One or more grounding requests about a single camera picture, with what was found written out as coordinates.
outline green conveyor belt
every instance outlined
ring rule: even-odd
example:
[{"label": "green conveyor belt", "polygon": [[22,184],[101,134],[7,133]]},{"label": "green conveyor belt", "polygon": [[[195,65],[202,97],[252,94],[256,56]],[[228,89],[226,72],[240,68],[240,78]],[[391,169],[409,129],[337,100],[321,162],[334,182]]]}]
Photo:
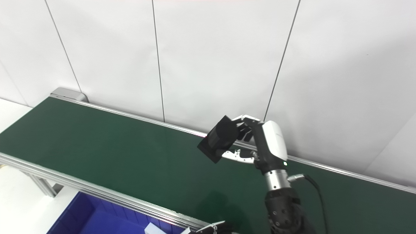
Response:
[{"label": "green conveyor belt", "polygon": [[[241,234],[269,234],[266,183],[253,165],[213,164],[201,138],[52,97],[0,134],[0,152],[206,221],[228,220]],[[323,190],[333,234],[414,234],[416,195],[289,162]],[[295,185],[323,233],[318,196]]]}]

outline robotic hand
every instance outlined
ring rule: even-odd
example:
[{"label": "robotic hand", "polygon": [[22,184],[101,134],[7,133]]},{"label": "robotic hand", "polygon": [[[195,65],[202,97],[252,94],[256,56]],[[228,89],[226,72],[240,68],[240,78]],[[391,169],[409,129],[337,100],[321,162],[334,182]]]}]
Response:
[{"label": "robotic hand", "polygon": [[[236,140],[254,137],[257,151],[230,150]],[[300,206],[296,191],[288,181],[287,151],[280,127],[273,121],[262,122],[248,115],[235,119],[224,116],[199,143],[214,163],[221,158],[254,164],[265,177],[268,192],[265,205],[272,234],[315,234]]]}]

